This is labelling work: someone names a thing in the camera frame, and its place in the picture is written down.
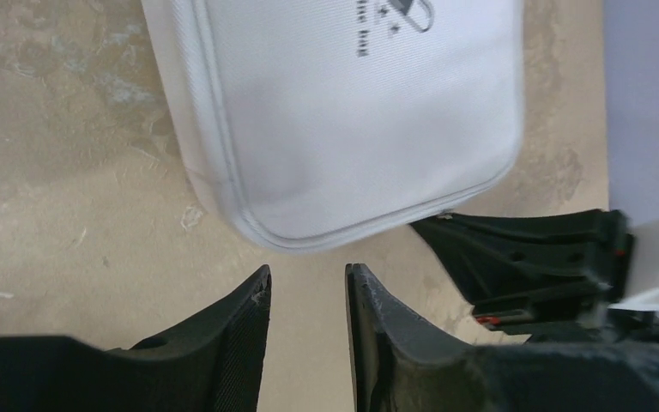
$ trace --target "beige floor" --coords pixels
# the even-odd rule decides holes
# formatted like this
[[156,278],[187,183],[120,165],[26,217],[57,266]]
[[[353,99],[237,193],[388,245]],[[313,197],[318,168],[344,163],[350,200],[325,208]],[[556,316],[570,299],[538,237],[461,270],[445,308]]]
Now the beige floor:
[[[259,409],[349,411],[343,266],[469,342],[500,342],[412,231],[322,254],[250,245],[202,211],[178,157],[139,0],[0,0],[0,334],[128,347],[274,273]],[[607,205],[601,0],[530,0],[528,132],[516,169],[464,210]]]

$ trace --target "white pouch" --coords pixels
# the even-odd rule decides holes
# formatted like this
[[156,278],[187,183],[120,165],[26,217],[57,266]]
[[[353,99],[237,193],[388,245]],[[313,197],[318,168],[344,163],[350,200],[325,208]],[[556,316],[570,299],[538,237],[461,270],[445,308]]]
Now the white pouch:
[[452,209],[521,146],[521,0],[143,8],[191,183],[258,244],[320,251]]

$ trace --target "white wall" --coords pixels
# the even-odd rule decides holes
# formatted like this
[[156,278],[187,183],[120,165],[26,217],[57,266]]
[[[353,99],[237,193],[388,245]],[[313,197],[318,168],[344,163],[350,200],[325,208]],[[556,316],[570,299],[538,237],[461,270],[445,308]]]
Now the white wall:
[[659,2],[606,0],[610,207],[659,218]]

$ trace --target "printed logo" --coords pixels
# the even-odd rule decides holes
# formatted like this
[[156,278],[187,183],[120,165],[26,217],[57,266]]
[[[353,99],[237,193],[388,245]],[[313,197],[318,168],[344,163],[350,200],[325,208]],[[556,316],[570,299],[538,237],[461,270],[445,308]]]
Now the printed logo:
[[381,29],[390,39],[405,32],[409,27],[417,33],[425,33],[433,26],[433,6],[430,0],[355,0],[357,3],[357,56],[370,55],[370,35]]

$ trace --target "black bracket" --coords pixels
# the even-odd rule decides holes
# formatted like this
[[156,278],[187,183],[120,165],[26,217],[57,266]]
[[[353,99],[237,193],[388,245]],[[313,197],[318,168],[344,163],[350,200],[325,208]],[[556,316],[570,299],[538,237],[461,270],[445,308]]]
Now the black bracket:
[[269,328],[263,266],[225,298],[130,349],[0,337],[0,410],[255,411]]
[[357,412],[659,410],[659,345],[472,346],[405,306],[364,264],[346,273]]
[[503,218],[450,214],[412,224],[476,320],[510,335],[597,340],[622,297],[634,238],[619,211]]

